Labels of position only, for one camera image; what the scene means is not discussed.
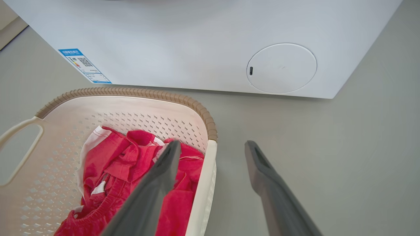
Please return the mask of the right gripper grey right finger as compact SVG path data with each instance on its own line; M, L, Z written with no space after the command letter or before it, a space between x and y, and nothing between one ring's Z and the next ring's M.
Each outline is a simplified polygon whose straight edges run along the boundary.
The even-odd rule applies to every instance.
M270 236L323 236L254 141L244 145L251 186L263 205Z

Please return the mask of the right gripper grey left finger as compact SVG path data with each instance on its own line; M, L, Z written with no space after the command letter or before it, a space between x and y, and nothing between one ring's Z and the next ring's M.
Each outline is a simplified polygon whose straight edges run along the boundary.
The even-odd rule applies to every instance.
M164 197L174 187L180 142L167 145L100 236L155 236Z

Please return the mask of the cream laundry basket brown rim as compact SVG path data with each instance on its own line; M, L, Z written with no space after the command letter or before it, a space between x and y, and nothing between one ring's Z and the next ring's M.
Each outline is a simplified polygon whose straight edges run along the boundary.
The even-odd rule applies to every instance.
M209 111L189 96L126 87L72 90L0 136L0 151L26 127L40 131L16 167L0 162L0 236L53 235L80 204L76 169L97 126L120 133L141 129L204 154L186 236L204 236L216 184L217 130Z

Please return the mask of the red garment white trim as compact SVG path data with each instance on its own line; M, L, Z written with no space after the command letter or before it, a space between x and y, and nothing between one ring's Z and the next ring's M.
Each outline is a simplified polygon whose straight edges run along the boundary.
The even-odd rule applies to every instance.
M124 135L96 127L82 147L76 172L81 205L54 236L99 236L171 141L145 130ZM185 236L203 162L201 151L180 144L174 188L164 197L156 236Z

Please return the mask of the round white filter cover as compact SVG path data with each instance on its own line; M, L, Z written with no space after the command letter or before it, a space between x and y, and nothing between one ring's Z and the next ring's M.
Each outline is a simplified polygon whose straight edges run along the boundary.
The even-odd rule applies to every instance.
M308 84L317 71L315 55L293 43L270 45L258 51L247 64L246 76L257 90L285 94Z

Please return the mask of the blue energy label sticker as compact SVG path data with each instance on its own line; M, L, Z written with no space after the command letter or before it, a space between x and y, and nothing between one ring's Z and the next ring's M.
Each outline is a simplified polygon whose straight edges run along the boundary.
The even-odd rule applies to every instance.
M72 63L90 82L95 84L112 84L79 49L59 49L58 52Z

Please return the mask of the white front-load washing machine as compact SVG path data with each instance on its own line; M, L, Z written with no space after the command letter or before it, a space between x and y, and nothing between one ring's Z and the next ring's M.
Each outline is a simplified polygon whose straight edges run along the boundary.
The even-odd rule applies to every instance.
M315 55L316 74L272 95L332 99L402 0L4 2L57 52L79 49L111 85L270 94L250 84L247 64L265 47L293 43Z

